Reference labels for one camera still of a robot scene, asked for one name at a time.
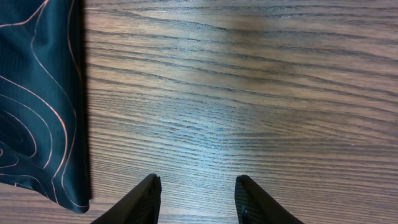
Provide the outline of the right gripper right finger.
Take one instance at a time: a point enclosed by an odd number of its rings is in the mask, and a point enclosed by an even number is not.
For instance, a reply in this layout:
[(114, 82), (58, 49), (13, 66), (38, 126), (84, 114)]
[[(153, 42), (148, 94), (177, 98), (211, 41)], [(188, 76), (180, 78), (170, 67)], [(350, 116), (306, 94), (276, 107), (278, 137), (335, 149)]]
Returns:
[(303, 224), (248, 175), (237, 176), (234, 199), (239, 224)]

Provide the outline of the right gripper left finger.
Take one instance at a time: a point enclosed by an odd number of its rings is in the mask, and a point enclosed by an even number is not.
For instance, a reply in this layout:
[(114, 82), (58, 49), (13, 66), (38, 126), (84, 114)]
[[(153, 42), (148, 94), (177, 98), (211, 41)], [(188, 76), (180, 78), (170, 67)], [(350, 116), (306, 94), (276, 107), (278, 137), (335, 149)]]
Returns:
[(160, 177), (149, 174), (91, 224), (158, 224), (161, 192)]

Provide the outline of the black printed cycling jersey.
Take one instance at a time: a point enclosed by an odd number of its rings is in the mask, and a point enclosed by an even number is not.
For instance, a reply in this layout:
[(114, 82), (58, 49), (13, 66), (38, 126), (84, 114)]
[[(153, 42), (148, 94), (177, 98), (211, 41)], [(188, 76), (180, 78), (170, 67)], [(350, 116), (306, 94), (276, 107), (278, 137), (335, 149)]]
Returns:
[(1, 182), (75, 213), (91, 199), (83, 26), (81, 1), (1, 1)]

